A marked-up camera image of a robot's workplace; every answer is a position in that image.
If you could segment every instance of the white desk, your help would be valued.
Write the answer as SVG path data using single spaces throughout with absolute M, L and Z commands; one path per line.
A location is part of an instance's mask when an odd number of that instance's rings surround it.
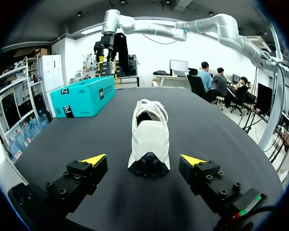
M 159 76 L 156 75 L 153 81 L 157 82 L 160 87 L 182 87 L 188 90 L 192 90 L 191 85 L 188 82 L 187 77 L 177 77 L 177 76 Z

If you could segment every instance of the white refrigerator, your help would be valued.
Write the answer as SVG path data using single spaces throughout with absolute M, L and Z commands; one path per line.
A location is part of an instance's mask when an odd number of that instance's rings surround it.
M 45 99 L 52 118 L 56 117 L 50 93 L 64 86 L 61 55 L 44 55 L 39 58 L 39 74 L 42 78 Z

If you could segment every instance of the ceiling light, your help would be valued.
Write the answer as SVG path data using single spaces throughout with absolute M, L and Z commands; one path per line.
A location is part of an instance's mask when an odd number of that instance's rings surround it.
M 103 26 L 96 26 L 96 27 L 90 28 L 88 30 L 81 31 L 81 33 L 83 35 L 87 35 L 87 34 L 102 30 L 102 28 L 103 28 Z

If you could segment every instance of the blue shirt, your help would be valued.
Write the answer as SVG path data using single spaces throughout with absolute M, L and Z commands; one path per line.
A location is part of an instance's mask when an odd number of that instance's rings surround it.
M 206 92 L 208 92 L 208 90 L 211 88 L 211 85 L 212 85 L 211 75 L 204 70 L 200 70 L 200 71 L 198 71 L 197 76 L 199 76 L 201 78 L 203 86 L 204 86 L 204 90 Z

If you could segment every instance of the water bottle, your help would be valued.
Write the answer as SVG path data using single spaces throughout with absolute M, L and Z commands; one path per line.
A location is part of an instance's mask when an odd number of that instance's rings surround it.
M 29 125 L 26 122 L 23 123 L 23 131 L 26 141 L 28 142 L 28 144 L 31 143 L 31 137 L 29 134 Z
M 25 151 L 26 147 L 28 146 L 28 143 L 26 141 L 25 136 L 23 135 L 22 132 L 18 132 L 18 130 L 15 131 L 16 135 L 15 135 L 15 140 L 20 148 L 20 150 L 22 152 Z
M 40 132 L 39 124 L 33 119 L 29 122 L 29 135 L 31 140 L 34 140 Z
M 43 114 L 41 110 L 39 111 L 39 124 L 43 130 L 48 125 L 48 120 L 47 120 L 46 114 Z
M 20 147 L 18 146 L 16 141 L 11 140 L 11 138 L 9 138 L 9 142 L 10 142 L 9 144 L 10 152 L 12 156 L 17 160 L 22 154 L 22 151 L 20 150 Z

